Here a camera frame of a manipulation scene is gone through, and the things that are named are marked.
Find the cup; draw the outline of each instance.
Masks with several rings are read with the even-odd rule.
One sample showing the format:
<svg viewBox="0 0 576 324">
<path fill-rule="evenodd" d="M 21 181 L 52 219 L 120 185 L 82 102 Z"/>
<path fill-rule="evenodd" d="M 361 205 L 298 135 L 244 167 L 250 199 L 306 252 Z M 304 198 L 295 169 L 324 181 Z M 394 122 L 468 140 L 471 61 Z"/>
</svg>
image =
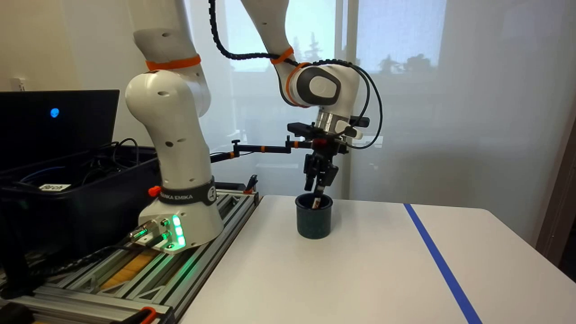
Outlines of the cup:
<svg viewBox="0 0 576 324">
<path fill-rule="evenodd" d="M 309 239 L 325 237 L 331 230 L 333 199 L 325 194 L 300 194 L 295 198 L 298 234 Z"/>
</svg>

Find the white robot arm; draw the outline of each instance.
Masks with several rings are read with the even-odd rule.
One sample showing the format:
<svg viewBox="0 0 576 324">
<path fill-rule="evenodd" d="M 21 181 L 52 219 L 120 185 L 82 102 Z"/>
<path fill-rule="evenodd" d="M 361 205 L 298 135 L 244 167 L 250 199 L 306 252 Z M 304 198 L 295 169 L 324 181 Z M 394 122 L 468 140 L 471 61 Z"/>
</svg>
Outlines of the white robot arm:
<svg viewBox="0 0 576 324">
<path fill-rule="evenodd" d="M 342 64 L 295 63 L 286 37 L 288 0 L 241 0 L 277 72 L 282 99 L 291 106 L 320 106 L 315 126 L 327 135 L 345 133 L 358 90 L 358 72 Z"/>
<path fill-rule="evenodd" d="M 149 72 L 129 81 L 126 104 L 145 126 L 162 174 L 160 196 L 140 212 L 131 235 L 138 244 L 176 253 L 221 230 L 212 205 L 210 154 L 198 122 L 210 97 L 181 0 L 129 0 L 129 9 Z"/>
<path fill-rule="evenodd" d="M 212 205 L 216 192 L 210 156 L 198 122 L 208 108 L 208 90 L 181 1 L 129 0 L 135 43 L 149 73 L 129 81 L 126 102 L 154 142 L 162 172 L 162 192 L 140 212 L 133 241 L 169 253 L 203 244 L 221 232 L 221 217 Z M 237 57 L 219 43 L 216 0 L 208 3 L 216 46 L 225 55 Z M 356 135 L 354 126 L 367 124 L 361 120 L 363 111 L 360 118 L 352 117 L 358 75 L 365 81 L 365 72 L 358 73 L 358 68 L 336 59 L 298 64 L 284 30 L 288 0 L 243 0 L 243 5 L 268 50 L 261 57 L 271 57 L 284 100 L 293 106 L 320 106 L 313 126 L 291 131 L 313 140 L 313 153 L 304 163 L 304 189 L 309 190 L 315 183 L 313 190 L 322 194 L 338 171 L 333 156 L 347 153 L 349 138 Z"/>
</svg>

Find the monitor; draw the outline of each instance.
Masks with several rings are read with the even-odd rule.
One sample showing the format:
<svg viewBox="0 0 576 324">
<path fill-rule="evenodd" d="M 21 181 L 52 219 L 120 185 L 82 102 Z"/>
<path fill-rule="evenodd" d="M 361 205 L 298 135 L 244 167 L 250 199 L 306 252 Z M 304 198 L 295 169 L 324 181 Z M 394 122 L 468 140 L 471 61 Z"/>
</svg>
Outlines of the monitor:
<svg viewBox="0 0 576 324">
<path fill-rule="evenodd" d="M 118 90 L 0 91 L 0 171 L 108 145 Z"/>
</svg>

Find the table surface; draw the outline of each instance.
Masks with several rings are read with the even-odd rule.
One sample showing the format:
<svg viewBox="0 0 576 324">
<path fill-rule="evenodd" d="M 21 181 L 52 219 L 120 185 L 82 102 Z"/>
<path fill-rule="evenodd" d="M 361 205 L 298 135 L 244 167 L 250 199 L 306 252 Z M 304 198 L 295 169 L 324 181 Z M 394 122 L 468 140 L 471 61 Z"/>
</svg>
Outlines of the table surface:
<svg viewBox="0 0 576 324">
<path fill-rule="evenodd" d="M 576 284 L 493 214 L 412 207 L 336 199 L 333 232 L 306 239 L 293 198 L 264 196 L 181 322 L 576 322 Z"/>
</svg>

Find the black case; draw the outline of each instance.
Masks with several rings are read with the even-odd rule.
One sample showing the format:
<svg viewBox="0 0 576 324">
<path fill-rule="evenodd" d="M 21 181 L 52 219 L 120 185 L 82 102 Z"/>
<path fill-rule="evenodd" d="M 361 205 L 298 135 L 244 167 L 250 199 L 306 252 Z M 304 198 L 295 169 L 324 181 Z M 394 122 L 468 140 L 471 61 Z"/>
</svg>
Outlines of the black case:
<svg viewBox="0 0 576 324">
<path fill-rule="evenodd" d="M 41 190 L 41 183 L 70 183 Z M 118 243 L 160 183 L 151 147 L 102 147 L 0 172 L 0 262 L 30 293 L 32 262 L 63 262 Z"/>
</svg>

